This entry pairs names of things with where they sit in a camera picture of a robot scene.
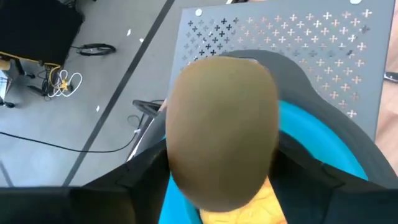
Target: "black cable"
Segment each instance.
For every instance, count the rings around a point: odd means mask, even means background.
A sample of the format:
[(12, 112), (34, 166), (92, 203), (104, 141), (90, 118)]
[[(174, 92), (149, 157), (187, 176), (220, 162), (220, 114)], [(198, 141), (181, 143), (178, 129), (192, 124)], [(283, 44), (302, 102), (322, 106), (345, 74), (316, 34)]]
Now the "black cable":
[[(137, 127), (137, 128), (141, 127), (143, 118), (144, 118), (144, 114), (141, 116), (141, 119), (140, 119), (140, 121), (139, 121), (139, 124), (138, 124), (138, 127)], [(0, 134), (3, 134), (3, 135), (5, 135), (5, 136), (9, 136), (9, 137), (12, 137), (12, 138), (17, 138), (17, 139), (25, 140), (25, 141), (31, 141), (31, 142), (36, 142), (36, 143), (39, 143), (39, 144), (44, 144), (44, 145), (46, 145), (46, 146), (52, 146), (52, 147), (56, 147), (56, 148), (59, 148), (59, 149), (64, 149), (64, 150), (67, 150), (67, 151), (72, 151), (72, 152), (87, 152), (87, 153), (110, 153), (110, 152), (118, 152), (118, 151), (120, 151), (120, 150), (122, 150), (122, 149), (128, 147), (128, 145), (130, 145), (130, 143), (132, 143), (132, 141), (133, 141), (133, 140), (136, 138), (136, 136), (137, 136), (137, 133), (134, 133), (134, 135), (132, 136), (131, 140), (130, 140), (125, 146), (120, 147), (119, 149), (110, 150), (110, 151), (82, 151), (82, 150), (77, 150), (77, 149), (70, 149), (70, 148), (68, 148), (68, 147), (58, 146), (58, 145), (56, 145), (56, 144), (51, 144), (51, 143), (48, 143), (48, 142), (43, 142), (43, 141), (39, 141), (39, 140), (35, 140), (35, 139), (30, 139), (30, 138), (25, 138), (25, 137), (21, 137), (21, 136), (16, 136), (16, 135), (13, 135), (13, 134), (4, 133), (4, 132), (2, 132), (2, 131), (0, 131)]]

